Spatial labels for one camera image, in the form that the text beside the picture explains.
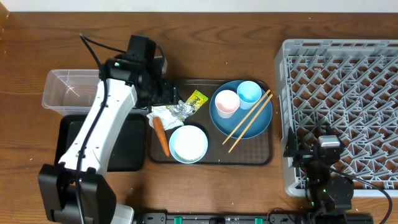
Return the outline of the white napkin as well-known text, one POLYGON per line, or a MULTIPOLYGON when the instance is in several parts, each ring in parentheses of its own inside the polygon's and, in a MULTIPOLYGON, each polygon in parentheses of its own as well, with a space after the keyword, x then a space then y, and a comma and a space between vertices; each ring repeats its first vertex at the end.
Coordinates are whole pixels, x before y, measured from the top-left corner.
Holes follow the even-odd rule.
POLYGON ((149 125, 154 128, 152 120, 160 118, 165 130, 183 126, 183 121, 179 118, 178 112, 175 111, 176 108, 176 105, 152 107, 151 112, 146 115, 149 119, 149 125))

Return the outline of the aluminium foil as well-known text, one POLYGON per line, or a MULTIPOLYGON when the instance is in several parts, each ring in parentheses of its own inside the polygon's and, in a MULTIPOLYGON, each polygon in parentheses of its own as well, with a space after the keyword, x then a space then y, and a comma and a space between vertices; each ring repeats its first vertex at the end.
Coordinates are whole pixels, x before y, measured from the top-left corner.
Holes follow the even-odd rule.
POLYGON ((182 100, 179 100, 177 105, 167 105, 166 109, 179 121, 185 121, 187 117, 195 113, 194 107, 186 104, 182 100))

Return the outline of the orange carrot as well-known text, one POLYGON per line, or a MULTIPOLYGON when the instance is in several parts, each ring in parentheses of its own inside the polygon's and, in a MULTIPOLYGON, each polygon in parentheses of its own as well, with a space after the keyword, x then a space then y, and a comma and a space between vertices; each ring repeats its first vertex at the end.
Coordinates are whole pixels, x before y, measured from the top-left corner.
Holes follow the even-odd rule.
POLYGON ((154 130, 156 132, 156 135, 159 139, 160 145, 162 146, 164 154, 167 157, 169 157, 170 156, 169 144, 168 144, 168 140, 167 140, 164 126, 162 124, 161 119, 159 117, 154 117, 152 119, 152 124, 153 124, 154 130))

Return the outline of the yellow snack wrapper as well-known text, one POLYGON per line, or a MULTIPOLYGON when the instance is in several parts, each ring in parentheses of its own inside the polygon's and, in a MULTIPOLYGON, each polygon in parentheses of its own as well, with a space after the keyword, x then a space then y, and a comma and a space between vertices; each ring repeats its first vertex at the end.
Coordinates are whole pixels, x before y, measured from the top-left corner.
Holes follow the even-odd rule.
POLYGON ((197 111, 207 101, 208 97, 206 95, 202 94, 198 90, 195 90, 185 102, 185 104, 191 106, 195 111, 197 111))

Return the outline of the light blue bowl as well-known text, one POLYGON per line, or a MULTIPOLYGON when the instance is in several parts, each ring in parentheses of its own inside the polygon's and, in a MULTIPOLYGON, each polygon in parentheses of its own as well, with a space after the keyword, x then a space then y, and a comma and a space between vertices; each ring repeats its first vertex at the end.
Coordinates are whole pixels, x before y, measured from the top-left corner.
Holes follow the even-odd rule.
POLYGON ((177 128, 169 139, 170 153, 182 164, 193 164, 204 157, 208 149, 205 132, 192 125, 177 128))

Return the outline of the pink cup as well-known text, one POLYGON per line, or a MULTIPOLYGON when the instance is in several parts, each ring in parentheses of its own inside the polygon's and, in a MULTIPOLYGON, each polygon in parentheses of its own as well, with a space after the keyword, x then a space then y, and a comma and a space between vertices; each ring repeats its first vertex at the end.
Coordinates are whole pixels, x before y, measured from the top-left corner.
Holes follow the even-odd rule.
POLYGON ((240 106, 239 96, 232 90, 222 90, 215 98, 218 115, 221 118, 230 118, 240 106))

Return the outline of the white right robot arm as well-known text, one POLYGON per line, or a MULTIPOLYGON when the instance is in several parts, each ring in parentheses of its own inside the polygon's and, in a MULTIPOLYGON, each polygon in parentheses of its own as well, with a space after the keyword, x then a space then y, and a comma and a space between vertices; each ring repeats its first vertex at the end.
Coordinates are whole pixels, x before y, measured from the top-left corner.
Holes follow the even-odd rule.
POLYGON ((332 176, 330 170, 340 160, 344 148, 343 142, 327 126, 326 134, 319 136, 310 149, 300 150, 294 132, 289 129, 283 156, 293 159, 293 167, 305 170, 305 196, 313 203, 295 223, 348 222, 345 211, 352 208, 354 183, 347 177, 332 176))

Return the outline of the grey dishwasher rack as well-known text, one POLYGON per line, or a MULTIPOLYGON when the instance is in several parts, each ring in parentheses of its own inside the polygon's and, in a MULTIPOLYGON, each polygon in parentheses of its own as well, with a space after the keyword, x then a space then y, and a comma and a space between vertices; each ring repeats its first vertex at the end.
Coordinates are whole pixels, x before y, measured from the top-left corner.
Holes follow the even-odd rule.
POLYGON ((274 62, 281 147, 310 149, 330 126, 355 197, 397 196, 397 41, 288 39, 274 62))

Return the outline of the lower wooden chopstick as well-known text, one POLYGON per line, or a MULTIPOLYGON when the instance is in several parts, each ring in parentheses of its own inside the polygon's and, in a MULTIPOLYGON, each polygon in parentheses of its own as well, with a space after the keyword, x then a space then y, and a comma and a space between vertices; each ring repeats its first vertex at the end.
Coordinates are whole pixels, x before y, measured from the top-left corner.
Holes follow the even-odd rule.
POLYGON ((233 148, 237 145, 237 143, 244 137, 247 133, 248 129, 255 122, 257 117, 262 113, 262 110, 266 107, 266 104, 270 101, 269 98, 272 98, 273 94, 270 91, 266 91, 259 101, 246 113, 244 118, 236 125, 236 127, 228 134, 226 139, 223 141, 222 145, 225 145, 227 141, 229 141, 235 133, 237 133, 240 127, 243 127, 243 124, 246 123, 246 127, 243 129, 242 133, 235 140, 234 144, 229 149, 229 153, 233 150, 233 148))

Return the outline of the wooden chopstick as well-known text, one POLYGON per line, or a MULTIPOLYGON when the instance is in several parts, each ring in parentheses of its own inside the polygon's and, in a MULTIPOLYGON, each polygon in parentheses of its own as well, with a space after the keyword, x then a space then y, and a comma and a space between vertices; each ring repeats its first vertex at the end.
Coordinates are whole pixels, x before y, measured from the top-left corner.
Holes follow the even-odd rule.
POLYGON ((246 116, 238 123, 238 125, 230 132, 230 134, 227 136, 227 138, 223 141, 222 145, 224 145, 231 137, 232 135, 243 125, 243 123, 250 117, 250 115, 253 113, 253 111, 259 106, 259 104, 265 99, 265 102, 261 105, 261 107, 258 109, 256 114, 252 117, 250 122, 246 125, 244 130, 241 132, 241 134, 238 136, 237 140, 235 140, 235 143, 231 146, 231 149, 229 151, 232 151, 235 145, 242 139, 242 137, 246 134, 247 130, 251 127, 253 122, 257 119, 257 117, 260 115, 262 110, 267 106, 268 102, 271 100, 273 97, 273 94, 269 93, 271 90, 267 90, 265 94, 261 97, 261 99, 251 108, 251 110, 246 114, 246 116))
POLYGON ((240 127, 243 127, 243 124, 246 123, 246 127, 243 129, 242 133, 235 140, 234 144, 229 149, 229 153, 233 150, 233 148, 237 145, 237 143, 244 137, 247 133, 248 129, 255 122, 257 117, 262 113, 262 110, 266 107, 266 104, 270 101, 269 98, 272 98, 273 94, 270 91, 266 91, 259 101, 246 113, 244 118, 236 125, 236 127, 228 134, 226 139, 223 141, 222 145, 225 145, 227 141, 229 141, 235 133, 237 133, 240 127))

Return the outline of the upper wooden chopstick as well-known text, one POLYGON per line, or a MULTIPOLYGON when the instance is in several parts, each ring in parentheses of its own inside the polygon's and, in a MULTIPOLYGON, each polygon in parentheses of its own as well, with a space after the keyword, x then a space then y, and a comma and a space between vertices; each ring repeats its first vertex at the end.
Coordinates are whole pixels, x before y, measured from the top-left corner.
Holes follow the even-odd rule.
POLYGON ((227 136, 227 138, 223 141, 222 145, 224 145, 231 137, 232 135, 243 125, 243 123, 250 117, 250 115, 253 113, 253 111, 259 106, 259 104, 265 99, 265 102, 261 105, 261 107, 258 109, 256 114, 252 117, 250 122, 246 125, 244 130, 241 132, 241 134, 238 136, 237 140, 235 140, 235 143, 231 146, 231 149, 229 151, 232 151, 235 145, 242 139, 242 137, 246 134, 247 130, 251 127, 253 122, 257 119, 257 117, 260 115, 262 110, 267 106, 268 102, 271 100, 273 97, 273 94, 269 93, 271 90, 267 90, 265 94, 261 97, 261 99, 251 108, 251 110, 246 114, 246 116, 238 123, 238 125, 230 132, 230 134, 227 136))

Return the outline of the dark blue plate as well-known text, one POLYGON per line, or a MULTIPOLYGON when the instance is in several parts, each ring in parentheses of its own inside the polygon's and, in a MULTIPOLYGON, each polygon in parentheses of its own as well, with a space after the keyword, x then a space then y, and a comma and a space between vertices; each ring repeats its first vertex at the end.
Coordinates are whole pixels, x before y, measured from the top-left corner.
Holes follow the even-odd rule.
MULTIPOLYGON (((242 110, 238 108, 238 110, 232 115, 230 118, 222 118, 216 109, 215 98, 216 95, 223 90, 231 90, 236 91, 238 86, 243 82, 243 80, 234 80, 227 82, 221 85, 213 94, 210 101, 210 116, 213 124, 225 135, 229 135, 230 132, 241 122, 241 120, 247 115, 249 110, 242 110)), ((259 111, 261 106, 267 100, 265 98, 263 102, 256 107, 256 109, 249 115, 249 117, 245 120, 245 122, 237 129, 237 131, 232 135, 232 138, 238 138, 240 134, 244 131, 245 127, 249 124, 252 118, 259 111)), ((250 139, 256 137, 263 133, 271 124, 272 120, 272 102, 269 101, 268 104, 261 111, 256 120, 252 123, 252 125, 248 128, 245 134, 242 136, 242 139, 250 139)))

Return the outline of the light blue cup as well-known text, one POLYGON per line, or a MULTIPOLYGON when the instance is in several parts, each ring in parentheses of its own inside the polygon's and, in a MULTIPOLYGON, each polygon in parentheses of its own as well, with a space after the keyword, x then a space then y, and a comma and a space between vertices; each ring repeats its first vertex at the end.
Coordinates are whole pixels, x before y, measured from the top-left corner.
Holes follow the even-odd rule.
POLYGON ((251 109, 262 97, 261 87, 253 81, 244 81, 239 84, 237 91, 242 110, 251 109))

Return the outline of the clear plastic bin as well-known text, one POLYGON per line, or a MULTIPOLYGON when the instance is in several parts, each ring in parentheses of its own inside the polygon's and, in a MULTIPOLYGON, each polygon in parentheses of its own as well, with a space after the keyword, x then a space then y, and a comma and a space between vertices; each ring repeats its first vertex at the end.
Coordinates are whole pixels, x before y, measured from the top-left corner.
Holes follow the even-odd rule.
POLYGON ((99 78, 98 70, 52 70, 47 75, 42 106, 66 116, 98 112, 106 96, 103 116, 146 114, 139 109, 136 89, 125 81, 109 78, 107 89, 99 78))

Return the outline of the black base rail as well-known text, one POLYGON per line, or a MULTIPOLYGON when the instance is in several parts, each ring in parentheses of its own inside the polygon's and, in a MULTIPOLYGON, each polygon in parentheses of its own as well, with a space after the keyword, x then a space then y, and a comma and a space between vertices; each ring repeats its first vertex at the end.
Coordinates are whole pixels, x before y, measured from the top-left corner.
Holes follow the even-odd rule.
POLYGON ((347 223, 372 224, 369 215, 337 215, 318 216, 314 220, 306 215, 275 213, 260 215, 203 215, 203 214, 172 214, 143 213, 134 217, 133 224, 289 224, 289 223, 347 223))

